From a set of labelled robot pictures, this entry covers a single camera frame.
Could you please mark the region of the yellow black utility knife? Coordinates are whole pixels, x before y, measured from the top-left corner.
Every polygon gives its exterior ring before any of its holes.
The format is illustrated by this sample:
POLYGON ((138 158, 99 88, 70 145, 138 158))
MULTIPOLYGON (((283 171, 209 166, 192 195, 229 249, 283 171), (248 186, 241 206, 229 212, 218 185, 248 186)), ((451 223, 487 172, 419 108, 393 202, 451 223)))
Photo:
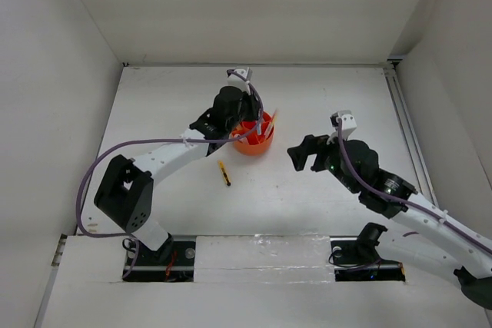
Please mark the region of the yellow black utility knife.
POLYGON ((230 178, 228 176, 228 172, 227 172, 227 170, 225 168, 224 163, 222 161, 218 161, 218 166, 220 168, 221 175, 222 175, 222 177, 224 179, 224 182, 225 182, 226 186, 227 187, 230 187, 231 186, 231 180, 230 180, 230 178))

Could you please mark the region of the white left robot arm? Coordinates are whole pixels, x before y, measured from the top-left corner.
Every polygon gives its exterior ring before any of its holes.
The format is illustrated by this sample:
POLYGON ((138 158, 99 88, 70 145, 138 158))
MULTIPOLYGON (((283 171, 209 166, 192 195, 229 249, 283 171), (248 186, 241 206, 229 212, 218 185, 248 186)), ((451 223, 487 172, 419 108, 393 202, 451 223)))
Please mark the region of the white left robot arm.
POLYGON ((193 161, 212 155, 232 142, 232 131, 243 121, 259 121, 262 103, 246 82, 243 89, 225 86, 206 110, 178 139, 145 154, 113 157, 96 191, 94 204, 125 233, 137 238, 153 263, 171 256, 172 236, 151 218, 156 185, 193 161))

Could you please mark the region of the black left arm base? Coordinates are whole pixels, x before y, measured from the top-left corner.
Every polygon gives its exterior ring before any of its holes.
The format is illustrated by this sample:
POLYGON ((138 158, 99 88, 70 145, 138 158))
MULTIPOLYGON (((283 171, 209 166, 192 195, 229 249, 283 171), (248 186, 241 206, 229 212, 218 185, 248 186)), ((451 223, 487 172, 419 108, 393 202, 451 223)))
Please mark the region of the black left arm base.
POLYGON ((194 281, 196 236, 171 237, 157 251, 125 238, 122 280, 132 283, 188 283, 194 281))

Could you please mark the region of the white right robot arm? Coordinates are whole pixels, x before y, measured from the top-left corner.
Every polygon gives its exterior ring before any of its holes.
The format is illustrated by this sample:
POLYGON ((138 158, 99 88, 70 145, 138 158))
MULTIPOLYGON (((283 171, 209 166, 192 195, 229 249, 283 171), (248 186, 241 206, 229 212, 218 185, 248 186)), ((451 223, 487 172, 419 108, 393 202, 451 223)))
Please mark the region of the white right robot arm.
POLYGON ((408 228, 398 235, 366 224, 351 247, 358 267, 394 260, 456 286, 478 306, 491 308, 491 241, 435 207, 416 187, 379 166, 376 151, 359 140, 307 135, 287 153, 296 171, 309 156, 311 170, 328 171, 368 210, 408 228))

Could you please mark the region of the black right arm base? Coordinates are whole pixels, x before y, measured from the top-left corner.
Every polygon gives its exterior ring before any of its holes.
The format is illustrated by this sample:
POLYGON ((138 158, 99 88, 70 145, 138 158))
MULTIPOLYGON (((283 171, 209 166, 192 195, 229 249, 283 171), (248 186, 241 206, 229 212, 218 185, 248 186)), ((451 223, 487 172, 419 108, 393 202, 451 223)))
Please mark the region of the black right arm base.
POLYGON ((332 237, 327 262, 334 268, 336 282, 405 282, 401 263, 385 260, 376 251, 379 238, 387 232, 380 224, 368 223, 357 236, 332 237))

